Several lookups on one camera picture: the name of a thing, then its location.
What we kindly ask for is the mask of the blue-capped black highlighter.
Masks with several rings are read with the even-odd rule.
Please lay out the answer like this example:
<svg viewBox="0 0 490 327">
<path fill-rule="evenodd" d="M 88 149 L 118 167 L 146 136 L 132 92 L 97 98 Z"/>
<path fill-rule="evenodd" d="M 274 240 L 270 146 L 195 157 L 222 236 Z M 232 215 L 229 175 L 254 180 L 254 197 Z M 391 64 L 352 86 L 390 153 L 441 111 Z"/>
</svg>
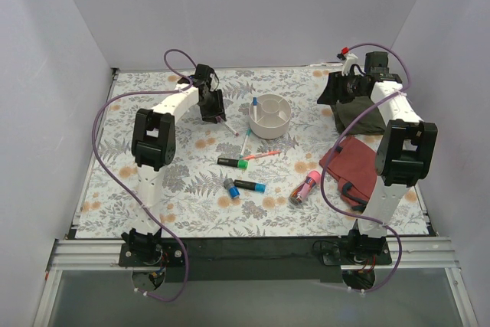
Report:
<svg viewBox="0 0 490 327">
<path fill-rule="evenodd" d="M 243 180 L 234 180 L 234 185 L 237 188 L 257 191 L 260 193 L 264 193 L 266 191 L 266 185 L 262 183 L 256 183 L 252 181 L 243 181 Z"/>
</svg>

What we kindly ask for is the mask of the floral patterned mat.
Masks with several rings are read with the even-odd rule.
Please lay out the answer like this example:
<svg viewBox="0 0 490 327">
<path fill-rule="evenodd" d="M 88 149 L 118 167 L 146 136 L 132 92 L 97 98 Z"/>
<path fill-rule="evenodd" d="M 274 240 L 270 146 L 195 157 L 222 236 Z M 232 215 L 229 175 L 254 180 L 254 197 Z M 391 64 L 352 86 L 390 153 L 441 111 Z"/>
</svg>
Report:
<svg viewBox="0 0 490 327">
<path fill-rule="evenodd" d="M 158 219 L 180 237 L 328 236 L 345 235 L 354 220 L 340 199 L 336 181 L 326 178 L 302 207 L 289 203 L 292 190 L 337 139 L 335 121 L 327 106 L 317 104 L 328 76 L 322 69 L 221 70 L 227 123 L 204 123 L 197 107 L 176 125 L 177 152 L 164 170 Z M 79 239 L 117 238 L 132 227 L 140 207 L 131 196 L 138 186 L 131 154 L 136 112 L 161 101 L 161 91 L 175 86 L 169 72 L 121 73 L 114 83 L 117 101 L 107 110 L 100 139 L 101 161 L 94 164 L 80 209 Z M 247 169 L 217 164 L 220 157 L 241 159 L 248 127 L 248 107 L 255 96 L 273 93 L 292 109 L 288 132 L 275 140 L 250 135 L 244 156 L 281 150 L 278 155 L 248 161 Z M 260 193 L 238 188 L 232 199 L 224 180 L 266 185 Z"/>
</svg>

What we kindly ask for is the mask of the orange pen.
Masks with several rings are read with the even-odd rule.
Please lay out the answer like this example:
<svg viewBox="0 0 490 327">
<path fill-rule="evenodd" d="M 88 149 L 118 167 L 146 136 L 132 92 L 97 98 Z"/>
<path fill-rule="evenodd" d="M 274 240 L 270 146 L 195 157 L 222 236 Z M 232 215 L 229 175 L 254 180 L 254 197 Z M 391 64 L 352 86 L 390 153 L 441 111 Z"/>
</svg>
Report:
<svg viewBox="0 0 490 327">
<path fill-rule="evenodd" d="M 282 153 L 281 150 L 275 150 L 275 151 L 257 153 L 255 155 L 244 156 L 242 159 L 243 160 L 246 160 L 246 161 L 249 161 L 249 160 L 253 160 L 253 159 L 261 159 L 261 158 L 264 158 L 264 157 L 267 157 L 267 156 L 278 155 L 280 153 Z"/>
</svg>

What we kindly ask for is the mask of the red cloth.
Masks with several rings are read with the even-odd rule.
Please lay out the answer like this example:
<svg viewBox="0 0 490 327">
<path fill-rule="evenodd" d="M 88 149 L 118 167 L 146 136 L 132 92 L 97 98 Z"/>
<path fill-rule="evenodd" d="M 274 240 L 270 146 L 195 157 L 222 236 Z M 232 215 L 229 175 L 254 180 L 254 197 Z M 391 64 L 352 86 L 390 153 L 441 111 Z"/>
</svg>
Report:
<svg viewBox="0 0 490 327">
<path fill-rule="evenodd" d="M 375 152 L 361 140 L 349 136 L 339 146 L 329 149 L 319 164 L 338 183 L 341 199 L 351 210 L 363 212 L 377 181 Z"/>
</svg>

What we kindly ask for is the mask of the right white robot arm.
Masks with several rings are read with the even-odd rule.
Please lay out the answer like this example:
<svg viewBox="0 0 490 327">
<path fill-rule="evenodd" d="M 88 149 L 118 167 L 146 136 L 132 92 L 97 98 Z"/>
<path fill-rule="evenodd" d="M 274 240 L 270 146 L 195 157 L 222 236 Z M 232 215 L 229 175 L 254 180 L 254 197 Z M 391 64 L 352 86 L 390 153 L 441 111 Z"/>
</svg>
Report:
<svg viewBox="0 0 490 327">
<path fill-rule="evenodd" d="M 427 176 L 438 133 L 436 125 L 423 121 L 410 105 L 406 97 L 410 81 L 390 72 L 388 58 L 393 54 L 378 45 L 366 54 L 364 66 L 359 67 L 353 50 L 343 48 L 337 56 L 342 69 L 329 75 L 317 100 L 319 104 L 333 105 L 366 96 L 373 104 L 353 122 L 379 110 L 386 125 L 374 157 L 377 177 L 373 194 L 339 244 L 340 255 L 359 264 L 368 260 L 391 262 L 386 239 L 391 231 L 389 223 L 402 197 Z"/>
</svg>

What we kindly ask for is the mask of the blue-capped white pen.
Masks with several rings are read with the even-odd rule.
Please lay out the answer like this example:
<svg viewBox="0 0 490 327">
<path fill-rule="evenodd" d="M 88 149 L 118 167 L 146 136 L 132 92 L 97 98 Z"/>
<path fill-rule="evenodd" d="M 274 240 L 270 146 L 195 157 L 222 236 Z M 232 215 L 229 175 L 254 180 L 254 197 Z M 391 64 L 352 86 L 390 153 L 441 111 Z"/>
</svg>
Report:
<svg viewBox="0 0 490 327">
<path fill-rule="evenodd" d="M 253 106 L 252 118 L 253 121 L 256 122 L 258 117 L 258 99 L 256 97 L 253 98 L 252 106 Z"/>
</svg>

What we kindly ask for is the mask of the blue and grey cap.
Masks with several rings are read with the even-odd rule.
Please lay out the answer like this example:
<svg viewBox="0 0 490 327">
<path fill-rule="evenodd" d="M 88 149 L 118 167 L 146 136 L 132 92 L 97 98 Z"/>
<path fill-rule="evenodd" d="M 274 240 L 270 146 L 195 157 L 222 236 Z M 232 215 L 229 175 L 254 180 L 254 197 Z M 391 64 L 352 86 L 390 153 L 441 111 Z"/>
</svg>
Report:
<svg viewBox="0 0 490 327">
<path fill-rule="evenodd" d="M 240 192 L 238 191 L 238 188 L 234 184 L 234 180 L 232 178 L 226 178 L 223 185 L 232 199 L 240 197 Z"/>
</svg>

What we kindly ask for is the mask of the dark green cloth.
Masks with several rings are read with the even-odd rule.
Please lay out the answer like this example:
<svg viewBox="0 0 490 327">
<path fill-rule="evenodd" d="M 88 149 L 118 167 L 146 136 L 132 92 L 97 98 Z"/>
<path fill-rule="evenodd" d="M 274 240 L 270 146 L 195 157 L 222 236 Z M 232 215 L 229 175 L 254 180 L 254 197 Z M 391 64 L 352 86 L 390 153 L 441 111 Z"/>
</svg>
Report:
<svg viewBox="0 0 490 327">
<path fill-rule="evenodd" d="M 350 103 L 336 103 L 331 106 L 335 128 L 338 133 L 345 129 L 366 109 L 373 106 L 369 97 L 356 97 Z M 384 133 L 386 124 L 378 108 L 362 116 L 359 121 L 348 131 L 348 135 L 376 136 Z"/>
</svg>

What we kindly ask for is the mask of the purple-capped white pen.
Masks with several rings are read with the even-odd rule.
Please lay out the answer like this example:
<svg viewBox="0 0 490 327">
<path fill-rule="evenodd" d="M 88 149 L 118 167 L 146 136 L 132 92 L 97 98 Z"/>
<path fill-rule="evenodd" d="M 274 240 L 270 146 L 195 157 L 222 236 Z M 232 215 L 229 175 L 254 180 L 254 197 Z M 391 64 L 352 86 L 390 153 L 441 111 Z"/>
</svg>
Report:
<svg viewBox="0 0 490 327">
<path fill-rule="evenodd" d="M 230 131 L 234 136 L 239 136 L 239 133 L 233 129 L 225 120 L 223 120 L 220 116 L 217 116 L 217 121 L 222 124 L 228 131 Z"/>
</svg>

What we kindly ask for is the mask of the white round compartment organizer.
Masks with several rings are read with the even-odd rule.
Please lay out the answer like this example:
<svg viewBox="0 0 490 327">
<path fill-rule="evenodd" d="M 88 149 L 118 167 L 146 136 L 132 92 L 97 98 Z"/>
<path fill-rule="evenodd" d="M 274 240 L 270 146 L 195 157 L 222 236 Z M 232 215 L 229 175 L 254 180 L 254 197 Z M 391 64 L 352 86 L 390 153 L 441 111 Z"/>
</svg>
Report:
<svg viewBox="0 0 490 327">
<path fill-rule="evenodd" d="M 249 125 L 252 132 L 261 139 L 277 139 L 289 130 L 292 116 L 289 102 L 275 94 L 263 94 L 258 99 L 258 117 L 252 118 L 253 106 L 249 106 Z"/>
</svg>

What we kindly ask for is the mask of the green-capped black highlighter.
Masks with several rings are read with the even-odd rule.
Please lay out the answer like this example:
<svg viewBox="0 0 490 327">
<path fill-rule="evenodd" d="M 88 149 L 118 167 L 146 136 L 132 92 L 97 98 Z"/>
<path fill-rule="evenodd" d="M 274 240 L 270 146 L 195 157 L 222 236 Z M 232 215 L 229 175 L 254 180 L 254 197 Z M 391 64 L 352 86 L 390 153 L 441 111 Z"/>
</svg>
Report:
<svg viewBox="0 0 490 327">
<path fill-rule="evenodd" d="M 243 159 L 227 159 L 220 157 L 217 159 L 217 164 L 231 168 L 247 169 L 248 161 Z"/>
</svg>

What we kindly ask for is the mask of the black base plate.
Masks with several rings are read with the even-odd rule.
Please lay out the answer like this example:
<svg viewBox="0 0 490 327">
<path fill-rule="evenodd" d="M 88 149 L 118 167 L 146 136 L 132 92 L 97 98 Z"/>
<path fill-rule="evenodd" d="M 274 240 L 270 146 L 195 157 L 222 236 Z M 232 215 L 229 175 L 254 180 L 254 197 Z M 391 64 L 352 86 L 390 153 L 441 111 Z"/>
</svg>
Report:
<svg viewBox="0 0 490 327">
<path fill-rule="evenodd" d="M 163 269 L 169 283 L 189 281 L 320 280 L 338 283 L 341 267 L 367 271 L 388 266 L 387 245 L 379 250 L 357 249 L 341 237 L 188 237 L 160 239 L 165 254 L 148 265 L 133 256 L 123 241 L 119 266 Z"/>
</svg>

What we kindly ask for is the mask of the aluminium frame rail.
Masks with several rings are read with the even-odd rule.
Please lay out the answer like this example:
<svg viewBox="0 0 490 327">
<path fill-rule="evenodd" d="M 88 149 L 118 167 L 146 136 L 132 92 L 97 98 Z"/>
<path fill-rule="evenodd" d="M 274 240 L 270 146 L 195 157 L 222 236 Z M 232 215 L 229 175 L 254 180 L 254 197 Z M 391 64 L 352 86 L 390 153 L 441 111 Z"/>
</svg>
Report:
<svg viewBox="0 0 490 327">
<path fill-rule="evenodd" d="M 332 238 L 188 238 L 159 288 L 121 240 L 59 240 L 36 326 L 476 326 L 446 237 L 388 240 L 369 267 Z"/>
</svg>

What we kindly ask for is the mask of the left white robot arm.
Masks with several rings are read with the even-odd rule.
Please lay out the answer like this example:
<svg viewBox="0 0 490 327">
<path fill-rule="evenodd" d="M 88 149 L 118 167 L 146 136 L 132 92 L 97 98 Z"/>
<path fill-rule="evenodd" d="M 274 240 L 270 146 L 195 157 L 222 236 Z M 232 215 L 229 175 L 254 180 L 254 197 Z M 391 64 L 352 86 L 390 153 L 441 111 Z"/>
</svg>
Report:
<svg viewBox="0 0 490 327">
<path fill-rule="evenodd" d="M 215 70 L 205 64 L 195 67 L 190 77 L 178 81 L 172 94 L 151 109 L 136 113 L 131 152 L 137 165 L 137 197 L 142 202 L 132 229 L 122 234 L 130 253 L 145 265 L 156 265 L 165 254 L 160 239 L 162 229 L 153 220 L 154 207 L 162 198 L 164 167 L 170 165 L 177 149 L 176 123 L 193 106 L 198 106 L 206 123 L 226 120 L 223 94 L 217 88 Z"/>
</svg>

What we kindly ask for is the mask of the teal-capped white pen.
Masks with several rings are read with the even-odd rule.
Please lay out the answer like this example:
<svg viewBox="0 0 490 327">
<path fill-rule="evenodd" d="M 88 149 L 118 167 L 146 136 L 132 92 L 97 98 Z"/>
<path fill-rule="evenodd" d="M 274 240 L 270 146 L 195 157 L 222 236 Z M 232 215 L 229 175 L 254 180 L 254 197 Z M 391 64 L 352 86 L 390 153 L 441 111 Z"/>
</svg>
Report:
<svg viewBox="0 0 490 327">
<path fill-rule="evenodd" d="M 242 145 L 242 148 L 240 150 L 240 158 L 243 158 L 244 157 L 244 154 L 245 154 L 245 151 L 247 149 L 247 143 L 248 143 L 248 140 L 250 138 L 250 134 L 251 134 L 252 130 L 251 128 L 248 128 L 245 136 L 244 136 L 244 141 L 243 141 L 243 145 Z"/>
</svg>

